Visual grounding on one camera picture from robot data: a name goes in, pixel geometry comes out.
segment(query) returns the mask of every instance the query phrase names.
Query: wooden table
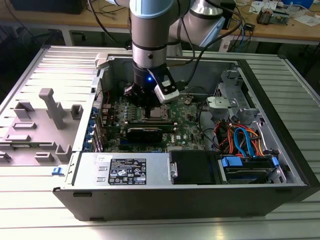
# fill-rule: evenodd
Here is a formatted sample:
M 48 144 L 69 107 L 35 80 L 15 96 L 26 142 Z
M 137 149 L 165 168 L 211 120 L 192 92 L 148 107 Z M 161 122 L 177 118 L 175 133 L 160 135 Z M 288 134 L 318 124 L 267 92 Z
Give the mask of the wooden table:
M 98 0 L 93 3 L 96 12 L 99 7 L 108 5 L 105 0 Z M 11 5 L 10 9 L 13 14 L 28 28 L 41 29 L 58 29 L 62 31 L 65 44 L 73 45 L 71 31 L 94 31 L 102 32 L 98 26 L 92 13 L 86 9 L 79 15 L 64 14 L 64 13 L 49 13 L 49 12 L 32 12 L 32 11 L 15 11 Z M 257 24 L 257 14 L 248 13 L 249 6 L 239 7 L 243 18 L 247 23 L 255 25 L 252 41 L 258 42 L 273 42 L 273 43 L 288 43 L 288 44 L 306 44 L 316 45 L 320 41 L 320 24 L 316 26 L 307 26 L 292 18 L 288 25 L 261 25 Z M 105 10 L 112 11 L 119 9 L 118 6 L 110 6 Z M 312 5 L 312 11 L 320 11 L 320 6 Z M 98 14 L 98 17 L 106 29 L 113 33 L 128 33 L 128 11 L 126 9 L 116 12 L 115 18 Z M 20 27 L 21 25 L 13 18 L 5 6 L 4 0 L 0 0 L 0 25 Z M 226 39 L 232 40 L 238 37 L 239 31 Z

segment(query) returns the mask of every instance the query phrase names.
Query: black box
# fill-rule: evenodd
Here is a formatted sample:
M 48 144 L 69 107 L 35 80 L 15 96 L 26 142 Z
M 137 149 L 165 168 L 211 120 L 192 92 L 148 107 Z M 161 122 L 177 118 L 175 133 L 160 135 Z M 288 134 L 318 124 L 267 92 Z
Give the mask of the black box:
M 81 14 L 87 0 L 10 0 L 17 11 Z
M 235 10 L 236 2 L 234 0 L 221 0 L 221 6 L 230 10 Z M 223 10 L 222 16 L 225 18 L 225 21 L 222 29 L 226 30 L 229 28 L 232 15 L 233 15 L 232 13 Z

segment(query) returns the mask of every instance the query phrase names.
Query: label sticker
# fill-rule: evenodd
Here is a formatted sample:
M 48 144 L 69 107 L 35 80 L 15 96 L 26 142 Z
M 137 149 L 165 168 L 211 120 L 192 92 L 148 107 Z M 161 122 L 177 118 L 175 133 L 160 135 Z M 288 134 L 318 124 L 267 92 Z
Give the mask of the label sticker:
M 112 158 L 108 183 L 110 185 L 147 184 L 147 160 L 145 158 Z
M 112 155 L 98 155 L 96 156 L 96 161 L 99 163 L 110 162 Z

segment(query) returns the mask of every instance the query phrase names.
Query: power supply label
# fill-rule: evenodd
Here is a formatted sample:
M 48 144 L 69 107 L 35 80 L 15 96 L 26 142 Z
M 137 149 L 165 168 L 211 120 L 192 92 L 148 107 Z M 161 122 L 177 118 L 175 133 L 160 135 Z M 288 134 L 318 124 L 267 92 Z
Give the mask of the power supply label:
M 108 183 L 110 185 L 147 184 L 147 160 L 145 158 L 111 159 Z

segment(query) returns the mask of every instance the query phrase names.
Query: black cable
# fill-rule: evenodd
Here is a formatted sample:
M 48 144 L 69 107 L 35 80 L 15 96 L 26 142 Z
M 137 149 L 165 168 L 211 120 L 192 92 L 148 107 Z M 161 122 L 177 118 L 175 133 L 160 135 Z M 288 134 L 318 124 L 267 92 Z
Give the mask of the black cable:
M 35 39 L 38 44 L 42 45 L 41 42 L 38 41 L 38 39 L 35 38 L 35 36 L 29 31 L 28 28 L 26 28 L 26 26 L 14 15 L 14 13 L 10 10 L 9 5 L 7 3 L 7 0 L 4 0 L 4 4 L 6 6 L 6 8 L 8 9 L 9 13 L 12 15 L 12 17 L 31 35 L 31 37 L 33 39 Z
M 102 28 L 102 30 L 105 32 L 105 34 L 106 34 L 113 42 L 115 42 L 115 43 L 117 44 L 118 42 L 110 35 L 110 33 L 107 31 L 107 29 L 103 26 L 103 24 L 102 24 L 101 21 L 99 20 L 97 14 L 96 14 L 96 12 L 95 12 L 94 7 L 92 6 L 91 0 L 87 0 L 87 1 L 88 1 L 88 4 L 89 4 L 90 8 L 91 8 L 91 12 L 92 12 L 92 14 L 93 14 L 94 17 L 95 17 L 96 22 L 99 24 L 99 26 L 100 26 L 100 27 Z
M 229 50 L 227 50 L 228 53 L 229 53 L 233 48 L 234 48 L 234 50 L 236 50 L 235 45 L 236 45 L 237 41 L 239 40 L 240 36 L 242 35 L 242 27 L 240 27 L 239 30 L 240 30 L 240 33 L 239 33 L 238 37 L 236 38 L 236 40 L 234 41 L 234 43 L 231 43 L 231 44 L 230 44 L 231 47 L 230 47 Z
M 6 92 L 5 90 L 3 90 L 1 87 L 0 87 L 0 91 L 3 92 L 4 94 L 7 94 L 7 95 L 9 94 L 9 93 Z
M 16 40 L 18 40 L 19 37 L 18 38 L 12 37 L 9 33 L 7 33 L 7 31 L 2 26 L 0 26 L 0 30 L 7 36 L 8 43 L 11 43 L 14 48 L 19 47 L 18 45 L 16 45 Z M 22 47 L 28 52 L 28 54 L 33 55 L 33 53 L 30 52 L 24 44 L 22 44 Z
M 112 5 L 106 5 L 106 6 L 103 6 L 103 7 L 101 8 L 101 10 L 104 10 L 104 8 L 106 8 L 106 7 L 110 7 L 110 6 L 112 6 Z M 101 12 L 101 13 L 104 13 L 104 14 L 111 14 L 111 13 L 115 13 L 115 12 L 121 11 L 121 10 L 123 10 L 123 9 L 126 9 L 126 7 L 121 7 L 121 8 L 119 8 L 119 9 L 112 10 L 112 11 L 103 11 L 103 12 Z
M 207 130 L 212 130 L 212 131 L 213 131 L 213 130 L 215 130 L 215 129 L 209 127 L 209 128 L 207 128 L 207 129 L 203 130 L 203 132 L 205 132 L 205 131 L 207 131 Z
M 244 48 L 246 48 L 246 47 L 248 47 L 250 45 L 252 34 L 253 34 L 253 32 L 249 31 L 249 37 L 246 40 L 243 41 L 243 46 L 241 47 L 242 49 L 244 49 Z M 231 43 L 231 48 L 227 51 L 228 53 L 232 50 L 232 48 L 235 50 L 235 49 L 238 49 L 240 47 L 241 42 L 239 42 L 237 44 L 237 41 L 238 41 L 238 39 L 236 39 L 234 43 Z
M 193 86 L 193 87 L 191 87 L 191 88 L 189 89 L 189 91 L 188 91 L 188 94 L 191 92 L 192 89 L 201 89 L 201 90 L 204 91 L 207 95 L 210 95 L 210 94 L 208 93 L 208 91 L 207 91 L 204 87 L 202 87 L 202 86 Z
M 190 39 L 190 36 L 189 36 L 189 33 L 187 31 L 187 27 L 186 27 L 186 24 L 185 24 L 185 20 L 183 19 L 183 17 L 181 18 L 181 22 L 182 22 L 182 26 L 185 30 L 185 34 L 186 34 L 186 37 L 188 38 L 188 42 L 189 42 L 189 45 L 190 45 L 190 48 L 192 50 L 192 58 L 190 58 L 188 61 L 185 61 L 183 63 L 177 63 L 177 64 L 172 64 L 172 65 L 168 65 L 168 67 L 179 67 L 179 66 L 184 66 L 184 65 L 187 65 L 189 63 L 192 63 L 195 58 L 196 58 L 196 51 L 195 51 L 195 48 L 194 48 L 194 45 L 192 44 L 191 42 L 191 39 Z
M 217 149 L 219 148 L 219 146 L 210 138 L 208 137 L 206 134 L 205 134 L 205 131 L 202 130 L 202 127 L 201 127 L 201 124 L 200 124 L 200 117 L 201 117 L 201 112 L 203 111 L 204 109 L 204 106 L 205 104 L 207 103 L 207 101 L 204 101 L 204 103 L 202 104 L 201 106 L 201 109 L 200 109 L 200 112 L 199 112 L 199 115 L 198 115 L 198 127 L 199 127 L 199 130 L 200 130 L 200 133 L 203 134 L 203 136 L 208 139 Z
M 129 28 L 129 33 L 130 33 L 130 36 L 131 36 L 131 39 L 132 39 L 132 21 L 131 21 L 131 10 L 130 8 L 128 8 L 128 28 Z
M 185 30 L 186 37 L 188 38 L 190 48 L 191 48 L 191 50 L 192 50 L 192 58 L 191 58 L 190 60 L 184 62 L 184 63 L 182 64 L 182 66 L 184 66 L 184 65 L 187 65 L 187 64 L 193 62 L 193 60 L 196 58 L 196 51 L 195 51 L 195 47 L 194 47 L 194 45 L 192 44 L 191 39 L 190 39 L 190 37 L 189 37 L 189 33 L 188 33 L 188 31 L 187 31 L 187 27 L 186 27 L 185 20 L 184 20 L 183 17 L 181 18 L 181 22 L 182 22 L 182 26 L 183 26 L 183 28 L 184 28 L 184 30 Z
M 205 0 L 205 1 L 206 1 L 207 3 L 209 3 L 210 5 L 216 7 L 216 8 L 220 8 L 220 9 L 222 9 L 222 10 L 225 10 L 226 12 L 229 12 L 229 13 L 232 13 L 232 14 L 236 14 L 236 15 L 240 18 L 240 20 L 239 20 L 239 23 L 237 24 L 237 26 L 235 26 L 233 29 L 231 29 L 230 31 L 226 32 L 225 34 L 222 34 L 222 35 L 218 36 L 217 38 L 215 38 L 214 40 L 212 40 L 211 42 L 209 42 L 209 43 L 202 49 L 202 51 L 200 52 L 199 56 L 197 57 L 197 60 L 195 61 L 195 64 L 194 64 L 193 69 L 192 69 L 192 72 L 191 72 L 191 74 L 190 74 L 190 76 L 189 76 L 189 78 L 188 78 L 188 80 L 186 81 L 186 83 L 185 83 L 184 86 L 187 86 L 187 85 L 191 82 L 193 76 L 195 75 L 195 72 L 196 72 L 196 70 L 197 70 L 197 67 L 198 67 L 198 65 L 199 65 L 200 59 L 201 59 L 202 55 L 205 53 L 205 51 L 207 50 L 207 48 L 210 47 L 210 46 L 211 46 L 212 44 L 214 44 L 215 42 L 219 41 L 220 39 L 223 39 L 224 37 L 226 37 L 226 36 L 232 34 L 233 32 L 235 32 L 235 31 L 241 26 L 241 24 L 242 24 L 242 19 L 243 19 L 243 18 L 242 18 L 242 16 L 241 16 L 240 12 L 238 13 L 238 12 L 235 12 L 235 11 L 233 11 L 233 10 L 230 10 L 230 9 L 228 9 L 228 8 L 226 8 L 226 7 L 219 6 L 219 5 L 217 5 L 217 4 L 213 3 L 213 2 L 210 2 L 209 0 Z

